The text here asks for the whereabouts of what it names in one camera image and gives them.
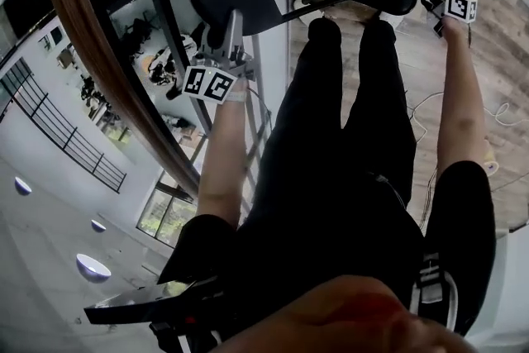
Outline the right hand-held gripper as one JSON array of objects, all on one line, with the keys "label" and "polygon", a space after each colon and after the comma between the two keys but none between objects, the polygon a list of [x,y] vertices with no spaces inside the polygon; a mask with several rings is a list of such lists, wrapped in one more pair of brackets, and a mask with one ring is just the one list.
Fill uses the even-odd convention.
[{"label": "right hand-held gripper", "polygon": [[442,38],[443,17],[451,17],[470,25],[476,20],[478,0],[421,0],[428,12],[432,30]]}]

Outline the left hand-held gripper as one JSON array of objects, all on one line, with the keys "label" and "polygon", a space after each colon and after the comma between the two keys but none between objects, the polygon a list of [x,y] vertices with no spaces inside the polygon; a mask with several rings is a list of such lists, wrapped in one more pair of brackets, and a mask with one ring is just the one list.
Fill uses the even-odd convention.
[{"label": "left hand-held gripper", "polygon": [[213,55],[218,48],[218,28],[206,25],[201,51],[191,60],[186,68],[181,88],[182,94],[204,102],[225,103],[246,100],[246,89],[235,89],[237,81],[245,77],[253,77],[255,60],[244,51],[243,15],[234,9],[231,11],[224,39],[224,57],[222,63]]}]

